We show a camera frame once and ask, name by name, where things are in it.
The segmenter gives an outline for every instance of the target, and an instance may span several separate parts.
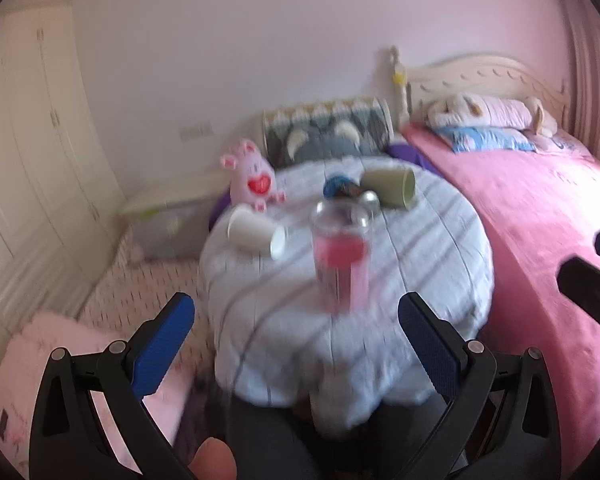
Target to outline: striped tablecloth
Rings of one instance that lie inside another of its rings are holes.
[[[489,241],[456,188],[413,166],[416,207],[374,219],[367,310],[321,309],[315,280],[309,215],[326,176],[359,178],[365,168],[400,164],[407,165],[347,158],[280,172],[288,200],[267,213],[288,229],[277,261],[235,250],[226,236],[229,215],[218,221],[200,260],[194,331],[213,341],[222,388],[259,406],[291,406],[308,396],[327,436],[365,421],[381,399],[417,404],[432,392],[398,325],[398,301],[417,291],[468,339],[486,322],[493,290]]]

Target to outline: blue object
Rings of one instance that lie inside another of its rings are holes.
[[[177,292],[155,320],[146,322],[157,323],[159,327],[133,362],[131,388],[138,399],[154,394],[160,386],[193,326],[195,313],[190,296]]]
[[[340,189],[340,186],[344,184],[358,185],[356,181],[351,180],[348,176],[337,173],[327,178],[324,187],[322,188],[322,195],[325,198],[334,198],[337,191]]]
[[[434,131],[451,147],[454,153],[489,150],[534,152],[536,150],[536,147],[523,134],[511,128],[446,126],[445,128],[436,128]]]
[[[409,294],[400,300],[398,321],[436,391],[455,399],[461,386],[461,365]]]

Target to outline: white wall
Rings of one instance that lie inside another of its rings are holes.
[[[39,0],[6,0],[11,7]],[[93,118],[120,185],[216,166],[263,108],[379,94],[386,48],[422,64],[475,51],[527,62],[560,88],[559,0],[73,0]],[[183,126],[214,137],[182,143]]]

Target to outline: bedpost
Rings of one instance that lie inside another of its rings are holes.
[[[398,129],[409,122],[409,103],[407,102],[407,69],[400,60],[400,49],[391,47],[392,63],[394,64],[394,84],[397,96]]]

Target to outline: pink pig toy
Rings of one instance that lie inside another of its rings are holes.
[[[284,191],[276,187],[276,174],[252,140],[243,139],[232,149],[235,155],[223,155],[220,164],[233,170],[231,179],[231,202],[246,203],[256,211],[267,210],[267,201],[284,202]]]

